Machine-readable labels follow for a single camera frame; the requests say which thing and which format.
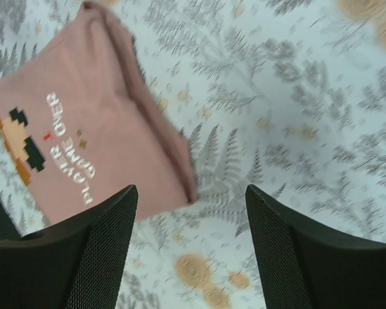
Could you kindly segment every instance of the floral pattern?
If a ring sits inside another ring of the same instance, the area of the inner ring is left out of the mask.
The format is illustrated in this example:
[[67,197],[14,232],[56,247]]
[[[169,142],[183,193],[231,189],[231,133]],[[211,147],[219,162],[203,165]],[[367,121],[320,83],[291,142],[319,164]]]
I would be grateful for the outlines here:
[[[0,77],[80,2],[0,1]],[[98,2],[134,32],[146,85],[189,139],[200,197],[135,225],[117,309],[265,308],[249,183],[386,242],[386,0]],[[21,234],[48,225],[1,138],[0,199]]]

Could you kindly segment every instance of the pink cloth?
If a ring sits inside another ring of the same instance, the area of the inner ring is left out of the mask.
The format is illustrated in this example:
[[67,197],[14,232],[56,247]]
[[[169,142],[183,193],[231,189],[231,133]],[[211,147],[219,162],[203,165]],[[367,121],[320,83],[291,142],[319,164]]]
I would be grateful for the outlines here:
[[34,60],[0,80],[5,145],[52,224],[129,184],[137,220],[196,200],[188,143],[143,84],[132,38],[84,2]]

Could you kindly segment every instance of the floral tablecloth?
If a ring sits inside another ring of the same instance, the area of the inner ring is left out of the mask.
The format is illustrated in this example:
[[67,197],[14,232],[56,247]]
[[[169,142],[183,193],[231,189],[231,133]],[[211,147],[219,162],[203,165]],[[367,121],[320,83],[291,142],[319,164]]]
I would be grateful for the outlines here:
[[[254,183],[386,242],[386,0],[99,0],[136,35],[160,109],[190,139],[200,201],[138,223],[118,309],[261,309],[244,204]],[[0,77],[79,0],[0,0]],[[0,138],[0,199],[47,225]]]

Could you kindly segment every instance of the folded cloth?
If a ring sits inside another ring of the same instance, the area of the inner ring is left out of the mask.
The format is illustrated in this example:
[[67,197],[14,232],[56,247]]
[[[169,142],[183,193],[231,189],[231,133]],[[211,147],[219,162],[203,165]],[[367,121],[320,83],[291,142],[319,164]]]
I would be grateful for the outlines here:
[[96,3],[0,80],[0,132],[52,224],[129,184],[137,220],[196,200],[188,142],[149,95],[132,34]]

